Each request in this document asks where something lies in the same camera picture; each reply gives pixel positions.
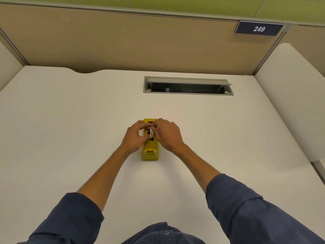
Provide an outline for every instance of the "person's right hand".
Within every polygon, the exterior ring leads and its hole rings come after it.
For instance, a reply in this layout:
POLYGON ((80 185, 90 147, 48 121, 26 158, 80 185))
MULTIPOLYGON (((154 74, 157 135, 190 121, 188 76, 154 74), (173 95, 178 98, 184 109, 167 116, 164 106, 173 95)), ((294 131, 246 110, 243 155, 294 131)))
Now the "person's right hand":
POLYGON ((185 146, 179 127, 175 123, 159 118, 152 123, 151 129, 166 150, 175 154, 185 146))

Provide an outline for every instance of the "number sign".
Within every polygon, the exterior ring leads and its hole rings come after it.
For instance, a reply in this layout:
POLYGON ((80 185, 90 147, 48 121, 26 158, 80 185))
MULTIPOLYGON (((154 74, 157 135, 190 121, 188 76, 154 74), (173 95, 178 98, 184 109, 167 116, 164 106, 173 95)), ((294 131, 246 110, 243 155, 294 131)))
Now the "number sign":
POLYGON ((276 36, 283 24, 240 21, 235 33, 276 36))

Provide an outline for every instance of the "shirt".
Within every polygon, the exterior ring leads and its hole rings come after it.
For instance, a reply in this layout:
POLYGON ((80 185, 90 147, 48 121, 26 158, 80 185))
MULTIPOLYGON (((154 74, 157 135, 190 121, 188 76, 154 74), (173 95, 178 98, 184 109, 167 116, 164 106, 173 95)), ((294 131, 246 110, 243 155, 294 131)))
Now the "shirt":
MULTIPOLYGON (((231 244, 313 243, 325 241, 279 207, 237 180, 220 174, 206 189, 209 209, 231 244)), ((79 193, 67 193, 25 244, 93 244, 104 217, 79 193)), ((166 222, 153 224, 123 244, 202 244, 166 222)))

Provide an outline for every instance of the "gray metal flap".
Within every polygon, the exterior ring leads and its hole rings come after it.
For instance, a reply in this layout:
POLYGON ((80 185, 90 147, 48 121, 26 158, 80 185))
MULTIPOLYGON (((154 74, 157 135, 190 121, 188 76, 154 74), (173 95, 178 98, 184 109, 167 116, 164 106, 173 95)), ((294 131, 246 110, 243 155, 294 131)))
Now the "gray metal flap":
POLYGON ((227 80, 219 79, 193 79, 193 78, 156 78, 148 77, 148 83, 175 83, 175 84, 201 84, 231 86, 227 80))

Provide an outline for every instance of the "number 249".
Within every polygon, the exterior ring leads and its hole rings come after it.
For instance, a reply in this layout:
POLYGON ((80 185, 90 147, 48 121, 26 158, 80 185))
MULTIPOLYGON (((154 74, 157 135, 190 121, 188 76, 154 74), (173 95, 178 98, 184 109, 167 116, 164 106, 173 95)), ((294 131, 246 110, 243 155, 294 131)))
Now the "number 249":
POLYGON ((265 27, 258 27, 256 26, 255 29, 254 29, 254 32, 262 32, 265 30, 265 27))

